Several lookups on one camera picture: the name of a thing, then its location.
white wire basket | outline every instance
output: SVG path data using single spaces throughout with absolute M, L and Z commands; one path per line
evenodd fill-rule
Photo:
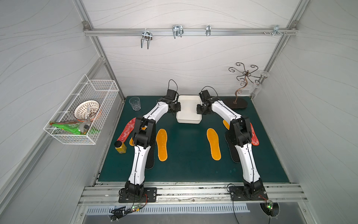
M 44 130 L 63 144 L 95 145 L 118 91 L 118 86 L 114 80 L 90 80 L 85 74 L 52 116 L 49 123 L 44 127 Z M 50 122 L 78 121 L 74 116 L 74 110 L 78 105 L 87 100 L 97 101 L 100 104 L 100 108 L 85 135 L 72 134 L 50 125 Z

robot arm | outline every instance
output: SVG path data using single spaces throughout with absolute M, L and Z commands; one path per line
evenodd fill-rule
M 198 114 L 215 112 L 230 124 L 229 140 L 234 144 L 240 157 L 246 196 L 257 197 L 256 193 L 263 189 L 263 184 L 252 155 L 250 119 L 231 110 L 218 97 L 210 96 L 207 90 L 200 92 L 199 96 L 203 104 L 197 106 Z
M 241 115 L 228 108 L 221 100 L 215 101 L 211 106 L 213 112 L 219 114 L 228 124 L 230 124 L 229 137 L 230 141 L 234 143 L 235 148 L 239 153 L 243 171 L 243 179 L 248 183 L 258 181 L 260 175 L 257 172 L 251 149 L 252 133 L 251 129 L 249 129 L 249 131 L 246 129 L 246 125 L 250 125 L 249 118 L 243 118 Z
M 136 118 L 133 129 L 134 161 L 128 181 L 141 185 L 144 182 L 144 170 L 150 148 L 155 143 L 155 124 L 168 112 L 168 104 L 158 102 L 142 118 Z
M 131 175 L 125 185 L 126 194 L 141 197 L 144 190 L 144 172 L 149 150 L 155 145 L 155 125 L 167 112 L 180 111 L 180 103 L 176 103 L 177 92 L 167 90 L 166 96 L 160 98 L 155 107 L 141 118 L 136 118 L 133 129 L 134 160 Z

wall hook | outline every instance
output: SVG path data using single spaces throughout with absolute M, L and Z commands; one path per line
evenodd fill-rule
M 182 25 L 175 25 L 172 27 L 173 29 L 173 36 L 174 36 L 174 39 L 176 36 L 180 36 L 182 37 L 182 34 L 184 33 L 184 30 L 183 30 L 183 26 Z
M 271 33 L 272 36 L 274 36 L 274 35 L 276 35 L 276 34 L 283 35 L 283 33 L 281 33 L 281 32 L 279 31 L 279 25 L 276 25 L 276 26 L 274 27 L 274 30 L 273 30 L 272 32 L 270 32 L 270 33 Z
M 150 41 L 153 40 L 153 35 L 148 31 L 142 33 L 142 39 L 140 40 L 140 47 L 143 48 L 144 41 L 147 41 L 147 49 L 149 49 Z
M 211 35 L 211 26 L 207 25 L 206 26 L 206 36 L 210 36 Z

jewelry stand base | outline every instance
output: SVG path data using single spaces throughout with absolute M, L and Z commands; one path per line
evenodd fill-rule
M 247 108 L 247 102 L 243 98 L 237 98 L 236 104 L 234 104 L 236 97 L 230 97 L 227 99 L 224 99 L 223 102 L 226 106 L 228 106 L 230 109 L 245 109 Z

dark green table mat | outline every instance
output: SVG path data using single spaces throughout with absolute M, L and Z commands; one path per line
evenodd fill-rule
M 127 181 L 130 175 L 134 147 L 129 145 L 132 133 L 125 145 L 127 152 L 119 154 L 114 142 L 121 135 L 126 124 L 134 117 L 147 114 L 156 104 L 160 96 L 138 96 L 141 109 L 134 111 L 128 100 L 124 104 L 123 112 L 118 122 L 106 160 L 101 170 L 99 181 Z M 271 142 L 262 126 L 256 110 L 249 97 L 245 109 L 234 110 L 238 114 L 246 115 L 260 142 L 259 146 L 252 146 L 256 168 L 263 182 L 289 182 Z M 240 182 L 242 168 L 240 163 L 231 159 L 228 145 L 225 141 L 226 128 L 223 119 L 216 113 L 203 115 L 200 124 L 183 124 L 176 121 L 172 113 L 164 114 L 156 124 L 156 131 L 165 129 L 168 134 L 168 159 L 161 162 L 158 158 L 158 148 L 155 146 L 155 163 L 150 170 L 145 170 L 145 181 L 164 182 Z M 215 161 L 211 157 L 210 144 L 206 137 L 208 128 L 213 128 L 219 135 L 221 159 Z

